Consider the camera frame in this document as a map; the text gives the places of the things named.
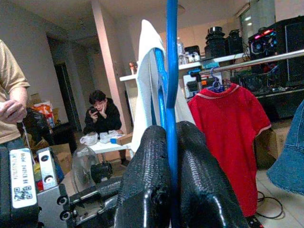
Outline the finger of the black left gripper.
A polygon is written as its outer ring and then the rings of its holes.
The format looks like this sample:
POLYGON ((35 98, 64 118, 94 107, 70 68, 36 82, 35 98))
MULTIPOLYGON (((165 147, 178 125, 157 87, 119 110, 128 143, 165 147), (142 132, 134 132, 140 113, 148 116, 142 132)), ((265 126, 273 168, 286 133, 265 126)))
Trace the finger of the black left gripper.
POLYGON ((106 180, 95 186, 89 187, 79 193, 72 195, 70 199, 71 204, 77 204, 85 200, 101 199, 105 200, 119 192, 121 180, 106 180))

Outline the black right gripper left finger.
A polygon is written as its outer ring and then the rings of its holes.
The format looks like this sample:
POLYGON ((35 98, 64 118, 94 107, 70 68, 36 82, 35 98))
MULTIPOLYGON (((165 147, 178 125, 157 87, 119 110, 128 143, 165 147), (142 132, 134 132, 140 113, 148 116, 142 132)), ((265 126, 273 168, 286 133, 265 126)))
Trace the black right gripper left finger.
POLYGON ((166 131, 148 127, 121 180, 114 217, 116 228, 167 228, 171 176, 166 131))

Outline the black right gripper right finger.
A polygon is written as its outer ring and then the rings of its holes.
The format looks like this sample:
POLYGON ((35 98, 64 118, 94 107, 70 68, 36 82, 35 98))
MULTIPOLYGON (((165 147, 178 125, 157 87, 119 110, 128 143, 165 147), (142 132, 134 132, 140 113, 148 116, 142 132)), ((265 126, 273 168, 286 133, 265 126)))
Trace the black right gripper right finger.
POLYGON ((183 228, 247 228, 233 188, 195 124, 177 123, 180 224, 183 228))

